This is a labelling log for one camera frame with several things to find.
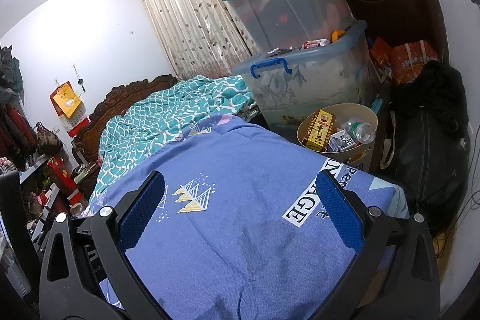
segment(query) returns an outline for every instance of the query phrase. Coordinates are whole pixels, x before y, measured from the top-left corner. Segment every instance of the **blue box handle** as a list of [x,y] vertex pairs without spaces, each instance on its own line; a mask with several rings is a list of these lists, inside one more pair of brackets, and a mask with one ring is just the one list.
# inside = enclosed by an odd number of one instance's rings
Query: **blue box handle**
[[275,65],[275,64],[280,64],[280,63],[283,63],[283,67],[284,67],[285,72],[287,74],[292,73],[292,70],[286,64],[287,61],[282,57],[277,57],[276,59],[272,59],[272,60],[263,60],[260,63],[252,64],[251,67],[250,67],[250,73],[255,79],[258,79],[260,77],[260,75],[255,74],[255,69],[256,68],[268,67],[269,65]]

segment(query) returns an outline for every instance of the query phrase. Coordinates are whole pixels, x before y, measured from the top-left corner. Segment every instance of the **hanging clothes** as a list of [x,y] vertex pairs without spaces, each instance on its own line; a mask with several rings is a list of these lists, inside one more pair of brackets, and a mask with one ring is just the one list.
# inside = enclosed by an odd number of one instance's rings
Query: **hanging clothes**
[[20,92],[23,90],[20,62],[16,57],[11,56],[11,49],[12,46],[10,45],[0,50],[0,76],[3,76],[3,83],[0,83],[0,85]]
[[20,129],[15,125],[15,123],[8,117],[7,112],[4,106],[0,106],[0,117],[3,120],[4,124],[6,125],[9,133],[11,134],[12,139],[20,148],[23,156],[30,155],[30,144],[28,143],[28,139],[22,133]]
[[27,138],[28,144],[30,144],[30,153],[33,154],[37,150],[37,141],[32,127],[13,106],[7,104],[5,105],[5,109],[7,110],[8,117],[10,117],[16,127],[20,129],[23,135]]
[[6,157],[8,157],[10,160],[15,162],[16,164],[21,164],[22,161],[22,153],[20,152],[20,148],[16,145],[15,141],[11,137],[10,132],[8,131],[8,128],[6,124],[3,122],[3,120],[0,118],[0,139],[2,142],[5,144],[7,148],[7,154]]
[[8,155],[8,148],[3,142],[3,139],[0,138],[0,157],[6,157]]

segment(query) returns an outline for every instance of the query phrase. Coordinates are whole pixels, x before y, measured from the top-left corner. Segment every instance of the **leaf patterned curtain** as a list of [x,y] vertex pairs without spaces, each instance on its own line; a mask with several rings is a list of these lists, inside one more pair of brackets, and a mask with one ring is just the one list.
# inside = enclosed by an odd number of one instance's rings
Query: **leaf patterned curtain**
[[227,76],[234,65],[258,53],[222,0],[142,1],[180,79]]

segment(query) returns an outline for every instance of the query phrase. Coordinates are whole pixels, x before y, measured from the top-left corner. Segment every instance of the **stacked storage boxes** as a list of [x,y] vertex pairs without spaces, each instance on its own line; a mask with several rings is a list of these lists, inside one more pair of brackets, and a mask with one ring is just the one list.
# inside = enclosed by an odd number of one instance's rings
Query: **stacked storage boxes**
[[301,47],[308,40],[330,39],[353,17],[346,0],[224,0],[241,19],[260,52]]
[[[270,129],[296,141],[301,121],[336,103],[368,103],[373,73],[365,21],[356,21],[346,0],[224,0],[235,10],[261,54],[232,69],[242,75]],[[306,41],[335,43],[268,57],[276,48]]]
[[282,56],[254,56],[232,69],[241,75],[272,131],[296,141],[296,129],[316,109],[371,97],[373,73],[365,21],[330,45]]

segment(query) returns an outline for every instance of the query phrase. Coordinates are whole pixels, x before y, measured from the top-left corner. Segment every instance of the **plastic bottle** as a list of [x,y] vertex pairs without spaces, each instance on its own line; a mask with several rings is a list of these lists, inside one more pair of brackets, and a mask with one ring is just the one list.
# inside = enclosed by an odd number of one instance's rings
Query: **plastic bottle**
[[355,141],[362,144],[369,144],[375,139],[375,131],[367,122],[358,117],[351,117],[341,125]]

